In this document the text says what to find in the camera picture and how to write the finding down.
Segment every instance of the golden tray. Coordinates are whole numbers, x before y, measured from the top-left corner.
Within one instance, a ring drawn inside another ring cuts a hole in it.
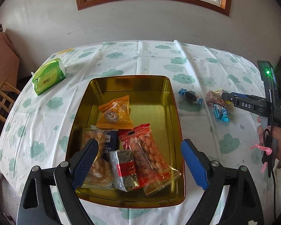
[[[184,161],[179,117],[169,78],[165,76],[117,76],[90,81],[78,108],[66,154],[69,161],[80,151],[82,128],[96,125],[101,113],[98,106],[129,95],[129,112],[134,126],[150,123],[155,142],[167,163],[182,176],[169,186],[147,197],[143,189],[131,192],[78,187],[80,199],[122,208],[175,206],[185,198]]]

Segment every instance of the wall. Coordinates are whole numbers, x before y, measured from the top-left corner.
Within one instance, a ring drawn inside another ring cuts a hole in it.
[[[166,0],[118,1],[81,11],[75,0],[5,0],[0,23],[21,59],[19,77],[54,52],[113,40],[177,39],[274,65],[281,56],[281,8],[275,0],[232,0],[229,17]]]

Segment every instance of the wooden chair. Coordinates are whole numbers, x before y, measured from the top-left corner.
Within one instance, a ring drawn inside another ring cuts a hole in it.
[[[12,106],[14,105],[15,101],[10,98],[8,95],[6,95],[1,89],[3,86],[8,87],[12,92],[15,92],[16,94],[20,94],[21,91],[19,91],[17,88],[13,87],[11,84],[7,83],[8,77],[6,77],[3,82],[0,84],[0,95],[3,97],[2,100],[0,100],[0,109],[4,109],[6,112],[10,112]],[[4,118],[1,114],[0,114],[0,120],[2,122],[6,122],[6,118]]]

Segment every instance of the white tablecloth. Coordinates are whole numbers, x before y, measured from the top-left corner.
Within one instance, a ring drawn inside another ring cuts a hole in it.
[[[190,138],[199,151],[224,166],[246,165],[255,181],[261,204],[265,206],[266,187],[272,185],[261,173],[261,151],[250,150],[258,142],[257,116],[228,105],[230,123],[215,119],[213,108],[189,105],[178,94],[180,88],[195,90],[205,98],[209,90],[264,97],[258,69],[248,60],[225,51],[179,41],[104,42],[74,48],[52,55],[66,67],[67,78],[40,96],[29,82],[12,108],[0,138],[0,170],[21,194],[34,165],[42,169],[56,167],[65,159],[72,123],[89,81],[96,77],[119,75],[165,75],[175,93],[182,137]],[[82,200],[96,225],[185,224],[194,211],[203,190],[196,186],[185,168],[186,198],[174,207],[123,209]],[[67,217],[56,188],[52,188],[61,221]],[[219,220],[224,192],[214,216]]]

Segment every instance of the blue gripper pad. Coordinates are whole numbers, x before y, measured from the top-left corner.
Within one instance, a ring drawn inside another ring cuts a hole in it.
[[[193,149],[190,147],[190,145],[193,145],[192,142],[188,140],[184,140],[181,143],[181,153],[182,156],[191,171],[191,174],[196,181],[196,184],[200,187],[202,187],[204,190],[206,190],[209,186],[209,183],[207,181],[207,172],[206,169],[203,167],[201,162],[199,161],[198,157],[194,153]]]
[[[90,139],[85,147],[80,152],[78,152],[76,158],[80,158],[80,161],[76,165],[76,168],[73,170],[72,174],[72,188],[74,190],[83,184],[90,170],[90,167],[98,154],[98,148],[98,142],[94,139]]]

